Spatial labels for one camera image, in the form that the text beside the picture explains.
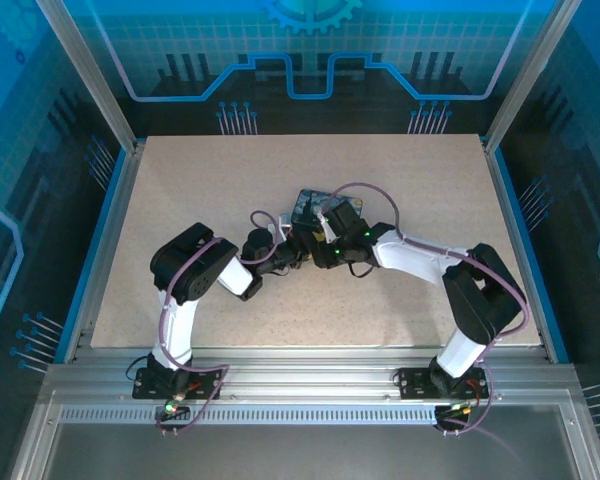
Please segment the starry night print tin box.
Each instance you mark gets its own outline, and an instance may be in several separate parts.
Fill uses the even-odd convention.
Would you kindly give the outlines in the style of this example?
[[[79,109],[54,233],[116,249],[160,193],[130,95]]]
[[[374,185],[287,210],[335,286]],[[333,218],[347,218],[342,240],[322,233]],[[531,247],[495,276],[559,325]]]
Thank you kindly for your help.
[[[291,224],[294,228],[304,228],[317,231],[320,229],[318,213],[327,203],[330,193],[311,189],[302,189],[296,199],[291,213]],[[363,209],[363,201],[357,197],[336,195],[330,202],[328,209],[333,209],[343,202],[348,202],[358,216]]]

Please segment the aluminium frame cross rail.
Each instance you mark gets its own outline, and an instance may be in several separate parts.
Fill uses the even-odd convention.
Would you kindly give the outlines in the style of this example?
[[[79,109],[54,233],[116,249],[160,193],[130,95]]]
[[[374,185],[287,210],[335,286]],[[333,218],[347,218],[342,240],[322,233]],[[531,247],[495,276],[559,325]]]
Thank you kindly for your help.
[[[408,347],[199,347],[198,367],[230,367],[221,400],[225,404],[399,402],[392,376],[400,367],[425,367],[433,348]],[[43,379],[41,403],[128,404],[131,382],[125,370],[139,349],[79,348],[70,364],[52,365]],[[494,403],[549,405],[580,403],[575,368],[553,364],[537,346],[504,345],[486,359],[493,376]]]

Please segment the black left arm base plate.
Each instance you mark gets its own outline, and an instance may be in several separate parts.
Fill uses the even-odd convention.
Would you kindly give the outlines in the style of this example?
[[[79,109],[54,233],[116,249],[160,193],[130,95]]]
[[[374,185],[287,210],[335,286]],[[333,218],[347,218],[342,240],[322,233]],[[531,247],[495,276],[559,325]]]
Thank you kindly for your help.
[[[136,372],[132,390],[133,399],[170,400],[186,391],[186,400],[207,400],[217,387],[222,369],[194,373],[188,371],[164,372],[145,367]]]

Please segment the perforated metal strip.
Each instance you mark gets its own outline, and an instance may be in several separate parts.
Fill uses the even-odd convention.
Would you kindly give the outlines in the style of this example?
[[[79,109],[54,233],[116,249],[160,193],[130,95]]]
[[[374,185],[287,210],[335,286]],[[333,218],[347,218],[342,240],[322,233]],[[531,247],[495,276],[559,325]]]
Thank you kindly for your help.
[[[65,407],[66,424],[153,425],[158,406]],[[212,405],[199,425],[434,425],[435,408],[418,405]]]

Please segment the aluminium frame side rail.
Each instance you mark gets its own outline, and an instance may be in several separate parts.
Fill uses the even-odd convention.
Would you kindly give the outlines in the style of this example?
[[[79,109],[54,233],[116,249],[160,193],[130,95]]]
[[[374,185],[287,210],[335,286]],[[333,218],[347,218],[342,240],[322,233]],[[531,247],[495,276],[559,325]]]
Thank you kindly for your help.
[[[144,139],[138,140],[134,152],[122,152],[116,162],[56,350],[56,364],[73,361],[83,331],[97,322],[145,145]]]
[[[490,151],[485,145],[482,147],[520,273],[520,286],[524,290],[531,312],[527,325],[533,324],[533,330],[539,338],[537,347],[543,351],[546,360],[552,364],[560,363],[561,354],[555,348],[552,336],[556,327],[555,312],[539,269],[530,234],[523,221],[511,176],[499,150]]]

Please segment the aluminium frame post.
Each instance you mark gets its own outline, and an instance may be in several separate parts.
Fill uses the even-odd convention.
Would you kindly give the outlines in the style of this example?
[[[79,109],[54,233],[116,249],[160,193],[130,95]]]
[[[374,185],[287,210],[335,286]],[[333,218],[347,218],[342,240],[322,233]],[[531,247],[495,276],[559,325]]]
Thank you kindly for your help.
[[[133,154],[137,148],[136,135],[64,2],[35,1],[121,148]]]
[[[582,0],[556,0],[537,40],[515,77],[483,141],[484,153],[492,155],[511,127],[531,89],[546,68],[549,59]]]

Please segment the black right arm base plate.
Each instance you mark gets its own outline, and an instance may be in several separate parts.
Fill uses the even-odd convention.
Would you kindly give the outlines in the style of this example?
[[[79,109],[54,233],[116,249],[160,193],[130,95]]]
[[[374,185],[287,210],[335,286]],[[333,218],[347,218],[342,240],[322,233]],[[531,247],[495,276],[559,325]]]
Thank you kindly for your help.
[[[392,382],[402,400],[470,400],[489,398],[486,372],[470,368],[463,376],[450,377],[443,370],[426,368],[399,368]]]

